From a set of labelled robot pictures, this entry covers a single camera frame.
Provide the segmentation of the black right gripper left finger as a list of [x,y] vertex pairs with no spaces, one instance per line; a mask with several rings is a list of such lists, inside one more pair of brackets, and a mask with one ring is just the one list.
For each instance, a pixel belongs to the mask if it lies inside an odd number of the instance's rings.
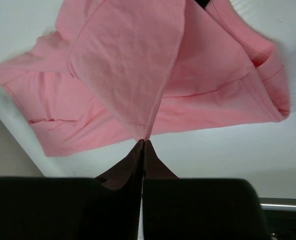
[[101,175],[0,176],[0,240],[135,240],[143,140]]

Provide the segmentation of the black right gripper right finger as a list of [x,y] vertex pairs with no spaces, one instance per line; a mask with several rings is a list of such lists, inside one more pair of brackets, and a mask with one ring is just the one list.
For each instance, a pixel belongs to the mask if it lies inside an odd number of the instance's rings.
[[252,185],[235,178],[179,178],[144,144],[142,192],[146,240],[268,240]]

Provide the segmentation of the light pink t-shirt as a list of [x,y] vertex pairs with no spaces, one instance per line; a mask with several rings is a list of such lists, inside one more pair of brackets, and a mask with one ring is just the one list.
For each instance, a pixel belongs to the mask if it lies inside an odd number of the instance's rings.
[[65,0],[0,87],[48,157],[291,110],[275,45],[228,0]]

